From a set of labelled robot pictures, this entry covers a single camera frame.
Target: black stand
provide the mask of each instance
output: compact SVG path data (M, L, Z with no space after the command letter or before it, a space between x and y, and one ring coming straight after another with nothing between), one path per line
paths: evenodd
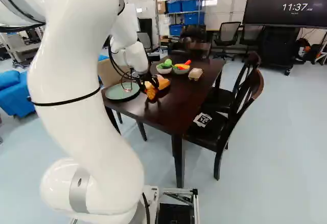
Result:
M288 76L294 65L294 48L300 28L266 26L259 43L262 65L285 70Z

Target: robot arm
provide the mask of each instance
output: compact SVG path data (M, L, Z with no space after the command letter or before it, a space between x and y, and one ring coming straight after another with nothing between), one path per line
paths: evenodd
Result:
M43 200L84 221L128 223L142 195L144 171L108 118L97 76L98 54L110 33L117 62L122 55L140 74L148 70L122 1L7 0L12 7L0 1L5 24L33 25L42 16L46 21L29 69L29 91L48 133L71 158L47 170Z

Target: plate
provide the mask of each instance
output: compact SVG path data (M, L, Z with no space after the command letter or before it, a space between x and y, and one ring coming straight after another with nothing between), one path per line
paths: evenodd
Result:
M125 89L131 89L130 82L123 82L122 85ZM105 96L112 101L126 102L136 98L141 92L139 85L135 82L132 82L132 90L130 92L124 90L122 85L118 83L111 86L106 90Z

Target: dark wooden table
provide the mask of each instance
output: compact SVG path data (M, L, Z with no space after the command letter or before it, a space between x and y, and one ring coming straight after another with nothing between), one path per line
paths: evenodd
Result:
M169 56L162 59L160 63L167 58L172 59L174 64L185 63L188 60L183 56ZM186 74L164 75L170 80L171 86L168 93L160 98L158 103L147 102L147 96L143 93L131 101L116 103L105 97L106 89L102 90L108 116L118 131L112 109L136 119L138 124L148 124L172 136L178 188L184 186L185 151L182 146L182 136L196 117L215 80L216 85L219 85L224 64L225 61L220 59L192 59L192 68L203 69L203 74L197 82L189 81ZM151 73L157 74L156 64L151 66Z

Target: floor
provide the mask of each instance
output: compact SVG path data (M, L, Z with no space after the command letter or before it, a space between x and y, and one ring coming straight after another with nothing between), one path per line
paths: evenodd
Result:
M0 72L10 68L6 64L0 62ZM223 88L232 88L241 66L225 65ZM185 143L185 187L199 189L202 224L327 223L326 72L326 65L309 63L295 66L289 77L262 69L264 92L235 128L219 181L214 153ZM1 115L0 223L68 223L38 193L44 171L65 153L36 115ZM144 142L135 121L123 121L122 135L139 155L146 183L175 187L170 137L145 125Z

